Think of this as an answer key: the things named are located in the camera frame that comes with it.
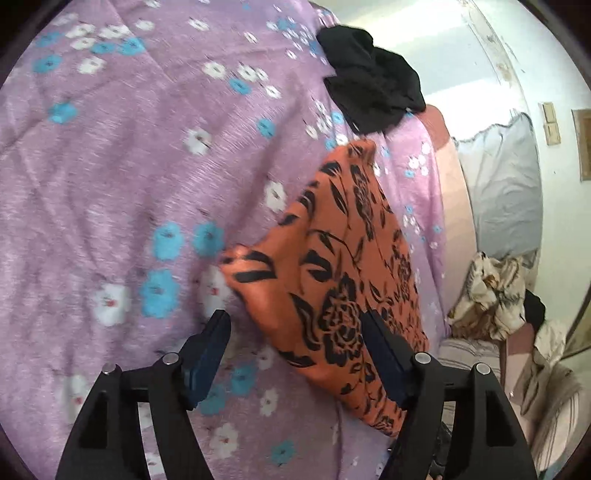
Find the cream brown floral cloth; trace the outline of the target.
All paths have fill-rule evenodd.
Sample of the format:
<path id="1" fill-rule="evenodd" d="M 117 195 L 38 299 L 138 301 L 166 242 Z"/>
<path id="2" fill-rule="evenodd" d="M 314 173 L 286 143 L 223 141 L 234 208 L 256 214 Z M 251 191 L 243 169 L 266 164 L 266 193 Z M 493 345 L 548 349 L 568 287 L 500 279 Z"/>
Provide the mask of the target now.
<path id="1" fill-rule="evenodd" d="M 478 252 L 460 297 L 447 315 L 453 338 L 504 341 L 525 324 L 523 258 Z"/>

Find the pink bed sheet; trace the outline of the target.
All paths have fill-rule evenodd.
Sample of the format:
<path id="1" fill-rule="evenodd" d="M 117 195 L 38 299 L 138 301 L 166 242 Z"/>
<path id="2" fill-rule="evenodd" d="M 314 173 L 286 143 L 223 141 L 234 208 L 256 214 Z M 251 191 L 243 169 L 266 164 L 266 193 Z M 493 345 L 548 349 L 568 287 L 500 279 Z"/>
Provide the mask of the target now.
<path id="1" fill-rule="evenodd" d="M 477 252 L 476 233 L 470 198 L 457 147 L 441 111 L 428 105 L 419 120 L 430 135 L 439 170 L 444 211 L 443 299 L 445 309 L 458 300 L 471 260 Z"/>

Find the wall switch plates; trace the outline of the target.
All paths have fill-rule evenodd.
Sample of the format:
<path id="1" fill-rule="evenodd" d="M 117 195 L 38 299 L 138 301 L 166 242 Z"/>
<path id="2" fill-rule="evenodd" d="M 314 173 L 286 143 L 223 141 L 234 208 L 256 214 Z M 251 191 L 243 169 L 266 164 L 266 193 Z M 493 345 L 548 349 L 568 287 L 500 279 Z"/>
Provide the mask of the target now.
<path id="1" fill-rule="evenodd" d="M 543 112 L 543 128 L 548 146 L 561 144 L 561 135 L 554 105 L 551 102 L 541 104 Z"/>

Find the dark cloth on headboard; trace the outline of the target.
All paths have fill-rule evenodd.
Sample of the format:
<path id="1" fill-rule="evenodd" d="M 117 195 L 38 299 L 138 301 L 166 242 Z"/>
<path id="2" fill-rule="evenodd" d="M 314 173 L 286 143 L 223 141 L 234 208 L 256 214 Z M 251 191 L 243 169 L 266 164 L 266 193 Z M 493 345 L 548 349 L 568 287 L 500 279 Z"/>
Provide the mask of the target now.
<path id="1" fill-rule="evenodd" d="M 525 320 L 537 333 L 546 320 L 546 306 L 541 299 L 530 290 L 525 291 L 524 299 Z"/>

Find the grey pillow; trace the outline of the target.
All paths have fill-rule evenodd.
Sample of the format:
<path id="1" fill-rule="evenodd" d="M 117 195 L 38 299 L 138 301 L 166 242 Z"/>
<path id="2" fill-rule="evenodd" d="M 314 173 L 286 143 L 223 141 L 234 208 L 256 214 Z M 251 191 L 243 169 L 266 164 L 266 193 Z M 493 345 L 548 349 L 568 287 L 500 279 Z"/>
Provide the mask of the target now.
<path id="1" fill-rule="evenodd" d="M 533 124 L 521 112 L 456 143 L 476 232 L 477 248 L 503 259 L 537 252 L 543 194 Z"/>

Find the orange black floral garment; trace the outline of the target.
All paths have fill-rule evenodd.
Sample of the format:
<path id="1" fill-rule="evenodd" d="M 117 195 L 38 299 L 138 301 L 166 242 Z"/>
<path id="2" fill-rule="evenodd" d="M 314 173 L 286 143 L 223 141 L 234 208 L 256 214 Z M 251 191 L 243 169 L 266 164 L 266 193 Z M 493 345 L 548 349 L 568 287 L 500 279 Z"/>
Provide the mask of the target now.
<path id="1" fill-rule="evenodd" d="M 262 241 L 221 257 L 221 272 L 270 344 L 367 425 L 394 436 L 404 414 L 389 399 L 363 341 L 373 310 L 419 351 L 429 347 L 410 249 L 375 174 L 377 147 L 332 150 Z"/>

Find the purple floral bedspread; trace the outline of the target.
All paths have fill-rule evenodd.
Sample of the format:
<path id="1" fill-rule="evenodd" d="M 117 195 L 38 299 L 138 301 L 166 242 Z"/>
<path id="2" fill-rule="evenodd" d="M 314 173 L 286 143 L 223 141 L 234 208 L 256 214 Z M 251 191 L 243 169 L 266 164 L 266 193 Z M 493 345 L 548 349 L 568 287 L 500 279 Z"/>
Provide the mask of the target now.
<path id="1" fill-rule="evenodd" d="M 190 420 L 218 479 L 376 479 L 390 439 L 267 344 L 217 257 L 352 139 L 306 1 L 74 1 L 1 89 L 1 425 L 55 476 L 101 366 L 232 320 Z"/>

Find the striped pillow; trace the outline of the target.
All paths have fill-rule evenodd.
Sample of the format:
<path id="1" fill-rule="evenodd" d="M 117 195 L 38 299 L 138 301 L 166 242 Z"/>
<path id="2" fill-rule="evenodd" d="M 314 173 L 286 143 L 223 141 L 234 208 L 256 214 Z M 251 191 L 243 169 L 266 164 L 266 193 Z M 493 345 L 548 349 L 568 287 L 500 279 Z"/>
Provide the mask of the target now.
<path id="1" fill-rule="evenodd" d="M 501 380 L 500 348 L 493 342 L 448 338 L 440 345 L 438 360 L 444 366 L 465 370 L 477 363 L 485 363 Z"/>

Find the black crumpled garment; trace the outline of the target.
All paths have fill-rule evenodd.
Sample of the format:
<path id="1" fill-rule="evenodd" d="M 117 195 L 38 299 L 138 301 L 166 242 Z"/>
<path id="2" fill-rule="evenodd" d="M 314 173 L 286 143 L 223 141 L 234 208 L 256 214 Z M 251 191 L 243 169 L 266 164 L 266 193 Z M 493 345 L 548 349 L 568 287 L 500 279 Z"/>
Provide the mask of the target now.
<path id="1" fill-rule="evenodd" d="M 369 32 L 335 25 L 318 31 L 317 40 L 335 71 L 325 88 L 356 134 L 386 132 L 426 110 L 418 73 L 401 55 L 375 46 Z"/>

